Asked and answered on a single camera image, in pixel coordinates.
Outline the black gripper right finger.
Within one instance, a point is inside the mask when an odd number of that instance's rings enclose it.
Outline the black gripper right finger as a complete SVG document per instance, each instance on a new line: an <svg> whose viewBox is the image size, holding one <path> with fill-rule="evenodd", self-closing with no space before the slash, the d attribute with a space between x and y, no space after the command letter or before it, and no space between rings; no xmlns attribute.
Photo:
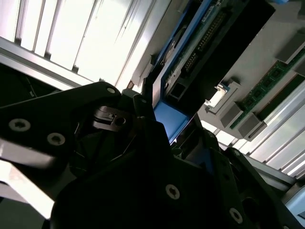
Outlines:
<svg viewBox="0 0 305 229"><path fill-rule="evenodd" d="M216 136L202 127L195 116L188 127L196 146L190 162L205 167L216 194L212 206L228 217L230 229L300 229L302 225L284 205L254 166L237 149L222 150Z"/></svg>

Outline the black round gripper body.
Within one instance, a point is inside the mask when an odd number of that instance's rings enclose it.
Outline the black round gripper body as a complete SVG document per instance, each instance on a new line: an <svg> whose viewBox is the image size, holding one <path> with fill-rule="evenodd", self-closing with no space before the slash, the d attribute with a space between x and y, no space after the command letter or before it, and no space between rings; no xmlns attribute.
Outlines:
<svg viewBox="0 0 305 229"><path fill-rule="evenodd" d="M53 229L237 229L240 202L228 160L196 146L138 144L57 197Z"/></svg>

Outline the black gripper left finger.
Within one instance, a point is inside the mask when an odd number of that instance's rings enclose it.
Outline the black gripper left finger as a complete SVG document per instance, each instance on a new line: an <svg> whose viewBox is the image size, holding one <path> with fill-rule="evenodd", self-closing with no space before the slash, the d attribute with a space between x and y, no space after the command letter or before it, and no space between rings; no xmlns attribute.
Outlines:
<svg viewBox="0 0 305 229"><path fill-rule="evenodd" d="M37 210L138 144L168 144L149 99L105 82L0 110L0 179Z"/></svg>

